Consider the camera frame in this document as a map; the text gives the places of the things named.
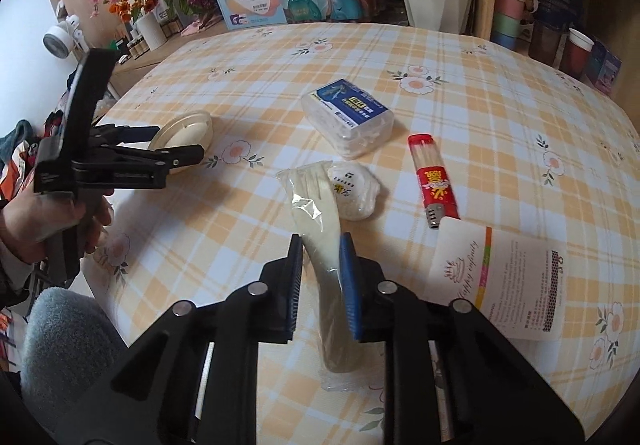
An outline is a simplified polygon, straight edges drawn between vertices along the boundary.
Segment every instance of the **white wall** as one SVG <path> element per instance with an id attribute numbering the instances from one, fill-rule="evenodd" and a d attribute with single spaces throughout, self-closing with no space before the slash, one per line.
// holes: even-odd
<path id="1" fill-rule="evenodd" d="M 40 130 L 66 90 L 75 57 L 58 59 L 42 43 L 56 22 L 49 0 L 0 1 L 0 136 L 22 118 Z"/>

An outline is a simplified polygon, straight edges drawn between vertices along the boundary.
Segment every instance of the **metal screw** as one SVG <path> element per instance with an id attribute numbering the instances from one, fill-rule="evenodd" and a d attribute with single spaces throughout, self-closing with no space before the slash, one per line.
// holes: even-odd
<path id="1" fill-rule="evenodd" d="M 378 283 L 378 291 L 390 295 L 398 291 L 398 285 L 393 281 L 382 281 Z"/>
<path id="2" fill-rule="evenodd" d="M 179 300 L 174 304 L 171 311 L 174 312 L 175 316 L 182 317 L 183 315 L 187 315 L 192 308 L 193 305 L 188 300 Z"/>
<path id="3" fill-rule="evenodd" d="M 247 290 L 251 295 L 264 295 L 265 293 L 267 293 L 267 291 L 269 291 L 269 287 L 263 282 L 256 281 L 252 282 L 247 287 Z"/>
<path id="4" fill-rule="evenodd" d="M 458 313 L 469 313 L 473 308 L 471 303 L 466 299 L 456 299 L 453 301 L 452 307 Z"/>

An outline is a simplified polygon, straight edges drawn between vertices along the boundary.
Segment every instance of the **human hand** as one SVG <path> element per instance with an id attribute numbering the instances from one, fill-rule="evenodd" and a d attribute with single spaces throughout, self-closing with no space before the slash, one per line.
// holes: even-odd
<path id="1" fill-rule="evenodd" d="M 31 183 L 0 211 L 0 239 L 22 262 L 37 263 L 46 257 L 44 240 L 77 225 L 85 211 L 84 203 L 74 202 L 71 196 L 34 193 Z M 84 251 L 95 251 L 105 237 L 102 234 L 106 235 L 103 227 L 112 221 L 113 209 L 103 196 L 89 226 Z"/>

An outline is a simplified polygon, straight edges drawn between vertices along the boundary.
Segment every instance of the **sleeve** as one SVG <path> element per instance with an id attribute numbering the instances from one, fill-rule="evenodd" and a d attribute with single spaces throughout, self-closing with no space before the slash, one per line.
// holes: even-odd
<path id="1" fill-rule="evenodd" d="M 15 257 L 0 240 L 0 309 L 21 303 L 29 297 L 27 281 L 33 265 Z"/>

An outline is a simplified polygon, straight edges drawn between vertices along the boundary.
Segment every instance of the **tablecloth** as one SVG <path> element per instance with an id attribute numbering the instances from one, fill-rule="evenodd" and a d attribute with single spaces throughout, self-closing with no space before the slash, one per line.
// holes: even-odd
<path id="1" fill-rule="evenodd" d="M 431 133 L 464 220 L 567 248 L 562 338 L 516 342 L 587 435 L 640 367 L 638 133 L 611 100 L 473 37 L 379 24 L 302 24 L 196 40 L 157 66 L 104 122 L 162 126 L 207 110 L 214 141 L 165 190 L 117 191 L 110 242 L 83 270 L 127 342 L 174 301 L 222 300 L 286 255 L 294 225 L 277 171 L 338 160 L 299 97 L 338 78 L 396 115 L 359 159 L 382 184 L 369 219 L 343 224 L 358 253 L 424 293 L 438 233 L 427 228 L 406 137 Z M 320 388 L 318 324 L 301 298 L 287 346 L 260 348 L 258 441 L 377 444 L 382 379 Z"/>

